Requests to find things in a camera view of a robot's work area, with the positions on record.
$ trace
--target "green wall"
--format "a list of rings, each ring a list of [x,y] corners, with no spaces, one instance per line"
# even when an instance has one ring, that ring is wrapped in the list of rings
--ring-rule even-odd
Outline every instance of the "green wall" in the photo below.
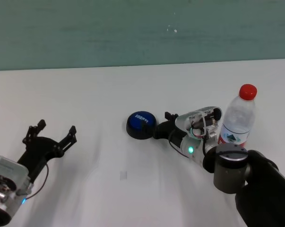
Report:
[[[0,0],[0,70],[274,58],[285,0]]]

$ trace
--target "green led light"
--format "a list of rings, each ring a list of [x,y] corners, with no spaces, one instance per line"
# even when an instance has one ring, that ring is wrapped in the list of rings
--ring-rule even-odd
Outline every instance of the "green led light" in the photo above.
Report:
[[[193,147],[189,147],[189,153],[192,154],[194,152],[194,148]]]

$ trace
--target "black cable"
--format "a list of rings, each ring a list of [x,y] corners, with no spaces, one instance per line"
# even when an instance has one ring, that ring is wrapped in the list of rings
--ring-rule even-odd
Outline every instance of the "black cable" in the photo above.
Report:
[[[207,142],[207,136],[205,135],[204,138],[203,138],[203,144],[202,144],[202,152],[203,152],[203,155],[205,156],[206,153],[205,153],[205,144]]]
[[[40,189],[38,189],[38,191],[37,192],[35,192],[33,195],[31,195],[31,196],[29,196],[29,197],[27,197],[26,198],[26,200],[28,200],[28,199],[30,199],[30,198],[32,198],[32,197],[34,197],[34,196],[36,196],[42,189],[43,189],[43,187],[44,187],[44,185],[46,184],[46,181],[47,181],[47,179],[48,179],[48,175],[49,175],[49,166],[48,166],[48,164],[46,163],[46,165],[45,165],[46,167],[47,167],[47,175],[46,175],[46,178],[44,179],[44,182],[43,182],[43,184],[42,184],[42,186],[40,187]]]
[[[176,147],[174,147],[174,146],[172,145],[172,143],[171,143],[171,138],[172,138],[172,135],[174,134],[174,132],[175,132],[175,129],[174,129],[173,131],[171,131],[171,133],[170,133],[170,135],[169,135],[169,138],[168,138],[169,144],[170,144],[171,147],[172,147],[175,151],[177,151],[179,154],[181,154],[181,155],[184,156],[184,157],[187,157],[186,155],[182,154],[178,149],[176,149]]]

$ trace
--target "white table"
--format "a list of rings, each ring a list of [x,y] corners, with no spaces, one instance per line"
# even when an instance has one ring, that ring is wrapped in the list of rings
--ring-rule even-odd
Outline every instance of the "white table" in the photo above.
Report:
[[[166,140],[135,140],[125,131],[134,111],[183,114],[226,110],[244,83],[258,88],[256,122],[246,148],[275,161],[285,176],[285,60],[117,68],[0,71],[0,154],[17,161],[29,125],[78,143],[49,162],[44,189],[9,227],[240,227],[234,195]],[[127,171],[127,179],[121,174]],[[35,182],[42,184],[45,169]]]

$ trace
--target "blue round object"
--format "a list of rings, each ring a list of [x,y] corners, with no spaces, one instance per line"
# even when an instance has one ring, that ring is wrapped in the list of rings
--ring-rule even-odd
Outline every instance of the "blue round object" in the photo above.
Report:
[[[145,140],[153,136],[153,128],[157,125],[154,115],[147,111],[132,113],[127,121],[127,133],[138,140]]]

